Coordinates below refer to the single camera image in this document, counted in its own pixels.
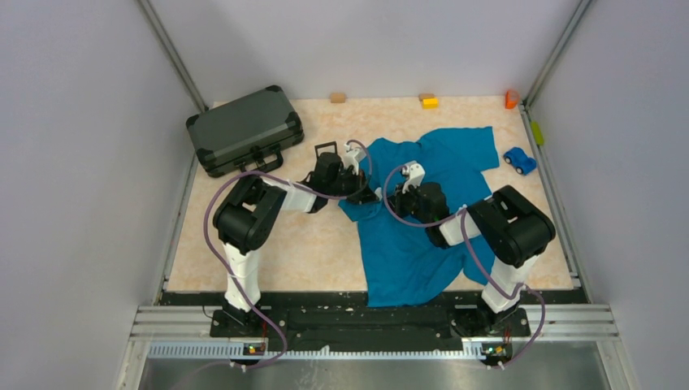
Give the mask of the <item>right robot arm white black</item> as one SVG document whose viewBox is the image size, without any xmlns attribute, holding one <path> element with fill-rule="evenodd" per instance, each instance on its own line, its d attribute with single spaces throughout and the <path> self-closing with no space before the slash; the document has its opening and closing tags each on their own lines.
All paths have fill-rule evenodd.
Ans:
<svg viewBox="0 0 689 390">
<path fill-rule="evenodd" d="M 429 241 L 448 249 L 464 244 L 472 258 L 478 254 L 472 240 L 482 238 L 495 255 L 474 316 L 474 324 L 497 335 L 516 313 L 520 294 L 537 258 L 556 237 L 552 220 L 518 190 L 506 185 L 491 196 L 451 214 L 439 184 L 399 184 L 384 201 L 400 221 L 417 219 Z"/>
</svg>

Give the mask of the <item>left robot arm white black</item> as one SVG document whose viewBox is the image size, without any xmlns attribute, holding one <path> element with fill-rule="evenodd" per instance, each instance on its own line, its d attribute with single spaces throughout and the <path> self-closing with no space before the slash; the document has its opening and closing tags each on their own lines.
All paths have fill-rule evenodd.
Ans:
<svg viewBox="0 0 689 390">
<path fill-rule="evenodd" d="M 314 169 L 296 183 L 260 171 L 248 172 L 240 175 L 215 213 L 206 215 L 223 245 L 222 262 L 228 276 L 223 312 L 237 333 L 250 336 L 259 329 L 261 315 L 254 307 L 261 298 L 260 249 L 280 212 L 315 214 L 330 201 L 378 201 L 368 184 L 372 170 L 363 170 L 361 162 L 372 163 L 363 148 L 350 149 L 344 155 L 323 152 Z"/>
</svg>

